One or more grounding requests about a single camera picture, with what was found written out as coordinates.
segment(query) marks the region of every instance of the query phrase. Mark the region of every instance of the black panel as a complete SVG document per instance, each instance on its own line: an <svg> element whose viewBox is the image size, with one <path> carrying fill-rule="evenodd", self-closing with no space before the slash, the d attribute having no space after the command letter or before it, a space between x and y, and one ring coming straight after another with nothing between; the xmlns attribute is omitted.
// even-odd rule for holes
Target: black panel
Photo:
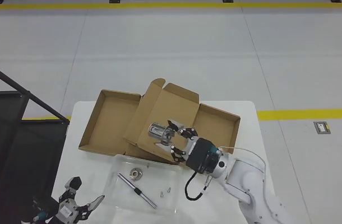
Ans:
<svg viewBox="0 0 342 224"><path fill-rule="evenodd" d="M0 91L0 175L26 104L18 91Z"/></svg>
<svg viewBox="0 0 342 224"><path fill-rule="evenodd" d="M51 195L68 124L22 121L0 179L0 223L32 215L32 198Z"/></svg>

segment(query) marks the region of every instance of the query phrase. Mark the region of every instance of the metal bearing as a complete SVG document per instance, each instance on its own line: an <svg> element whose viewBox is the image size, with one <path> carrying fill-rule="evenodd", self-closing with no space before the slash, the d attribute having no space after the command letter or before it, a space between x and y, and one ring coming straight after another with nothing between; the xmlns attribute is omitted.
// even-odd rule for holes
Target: metal bearing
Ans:
<svg viewBox="0 0 342 224"><path fill-rule="evenodd" d="M133 168L130 171L130 179L133 181L140 180L142 177L142 170L140 168Z"/></svg>

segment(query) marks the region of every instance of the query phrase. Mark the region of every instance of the metal cylinder part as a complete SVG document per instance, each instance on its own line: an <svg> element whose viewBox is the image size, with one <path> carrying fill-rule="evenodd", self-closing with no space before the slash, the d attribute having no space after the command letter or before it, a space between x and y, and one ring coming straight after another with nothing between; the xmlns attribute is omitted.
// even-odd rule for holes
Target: metal cylinder part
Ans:
<svg viewBox="0 0 342 224"><path fill-rule="evenodd" d="M148 134L150 137L159 140L161 144L168 146L172 142L172 137L175 136L175 131L161 124L152 123L149 127Z"/></svg>

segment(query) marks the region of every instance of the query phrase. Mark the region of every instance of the yellow tape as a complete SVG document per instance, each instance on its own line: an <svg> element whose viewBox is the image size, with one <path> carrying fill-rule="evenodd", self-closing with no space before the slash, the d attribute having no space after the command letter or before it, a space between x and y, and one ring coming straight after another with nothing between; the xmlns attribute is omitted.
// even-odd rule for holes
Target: yellow tape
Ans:
<svg viewBox="0 0 342 224"><path fill-rule="evenodd" d="M107 10L137 8L342 8L342 3L326 2L130 2L130 3L55 3L0 4L0 10Z"/></svg>
<svg viewBox="0 0 342 224"><path fill-rule="evenodd" d="M264 110L257 115L258 120L342 119L342 109Z"/></svg>

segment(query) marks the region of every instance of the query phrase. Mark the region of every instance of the open cardboard box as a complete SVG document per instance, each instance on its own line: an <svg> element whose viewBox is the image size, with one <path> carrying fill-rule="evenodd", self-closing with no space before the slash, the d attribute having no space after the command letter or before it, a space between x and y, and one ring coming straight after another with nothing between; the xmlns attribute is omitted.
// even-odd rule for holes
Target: open cardboard box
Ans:
<svg viewBox="0 0 342 224"><path fill-rule="evenodd" d="M140 94L102 90L81 138L79 149L105 155L124 154L170 163L139 149L123 138L140 100Z"/></svg>
<svg viewBox="0 0 342 224"><path fill-rule="evenodd" d="M154 145L156 140L148 136L152 123L167 126L167 120L172 119L185 127L194 127L199 137L212 141L216 147L234 147L239 116L199 104L197 93L172 83L163 87L165 82L162 78L152 81L124 133L125 139L147 152L173 161L171 154ZM184 148L186 140L175 137L173 144Z"/></svg>

